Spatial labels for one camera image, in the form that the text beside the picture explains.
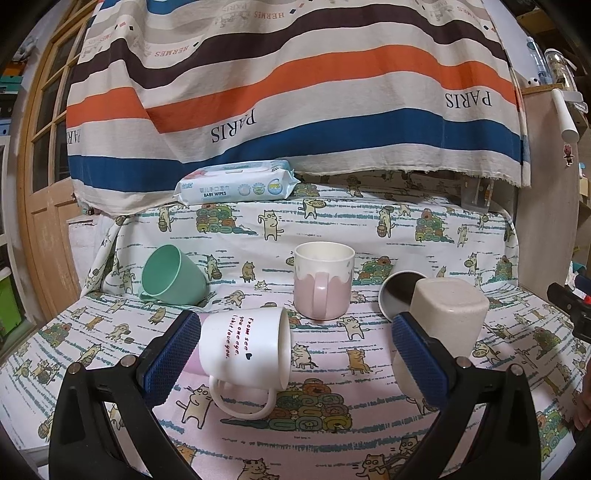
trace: water bottle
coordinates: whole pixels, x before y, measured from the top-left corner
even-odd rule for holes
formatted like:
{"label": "water bottle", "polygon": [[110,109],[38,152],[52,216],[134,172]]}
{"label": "water bottle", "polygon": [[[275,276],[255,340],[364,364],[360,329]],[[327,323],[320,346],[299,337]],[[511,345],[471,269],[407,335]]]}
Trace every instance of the water bottle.
{"label": "water bottle", "polygon": [[552,83],[550,69],[546,65],[546,59],[542,55],[538,44],[531,37],[527,37],[527,48],[530,49],[530,54],[534,58],[535,66],[538,69],[540,85],[550,85]]}

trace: striped cloth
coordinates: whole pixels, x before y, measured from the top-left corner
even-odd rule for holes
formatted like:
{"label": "striped cloth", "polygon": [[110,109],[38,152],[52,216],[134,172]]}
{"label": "striped cloth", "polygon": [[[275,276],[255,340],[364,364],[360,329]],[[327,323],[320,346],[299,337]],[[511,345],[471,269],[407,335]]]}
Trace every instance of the striped cloth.
{"label": "striped cloth", "polygon": [[482,0],[105,0],[66,122],[76,196],[117,215],[201,166],[274,158],[530,184]]}

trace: wooden shelf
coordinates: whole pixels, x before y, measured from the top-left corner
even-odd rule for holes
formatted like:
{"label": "wooden shelf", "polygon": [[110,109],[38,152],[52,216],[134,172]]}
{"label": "wooden shelf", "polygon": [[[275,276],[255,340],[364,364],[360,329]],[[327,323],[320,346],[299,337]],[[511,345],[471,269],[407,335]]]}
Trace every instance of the wooden shelf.
{"label": "wooden shelf", "polygon": [[539,8],[518,16],[517,21],[530,35],[537,35],[538,33],[556,29],[550,17]]}

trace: blue stripe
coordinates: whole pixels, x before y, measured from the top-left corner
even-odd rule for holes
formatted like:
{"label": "blue stripe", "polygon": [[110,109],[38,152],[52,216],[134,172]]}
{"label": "blue stripe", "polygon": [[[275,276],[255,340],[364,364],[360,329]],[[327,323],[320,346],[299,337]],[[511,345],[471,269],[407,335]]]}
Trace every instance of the blue stripe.
{"label": "blue stripe", "polygon": [[[184,5],[198,2],[199,0],[146,0],[148,12],[156,15],[167,15]],[[105,0],[100,6],[101,10],[110,8],[121,2],[121,0]]]}
{"label": "blue stripe", "polygon": [[498,122],[452,122],[432,112],[403,108],[300,125],[248,140],[203,161],[181,163],[154,158],[82,155],[70,155],[69,161],[72,178],[86,185],[120,192],[158,192],[174,190],[177,182],[185,175],[209,165],[320,155],[398,144],[430,145],[447,150],[488,150],[515,161],[521,158],[519,135]]}

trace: blue textured gripper pad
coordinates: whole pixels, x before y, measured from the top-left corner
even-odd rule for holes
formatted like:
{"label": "blue textured gripper pad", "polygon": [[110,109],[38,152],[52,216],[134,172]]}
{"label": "blue textured gripper pad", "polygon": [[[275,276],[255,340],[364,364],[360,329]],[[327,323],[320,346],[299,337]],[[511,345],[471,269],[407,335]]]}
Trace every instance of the blue textured gripper pad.
{"label": "blue textured gripper pad", "polygon": [[392,320],[392,341],[427,403],[440,410],[444,408],[447,405],[447,375],[402,315]]}
{"label": "blue textured gripper pad", "polygon": [[144,400],[149,408],[166,402],[200,336],[199,316],[191,313],[144,375]]}

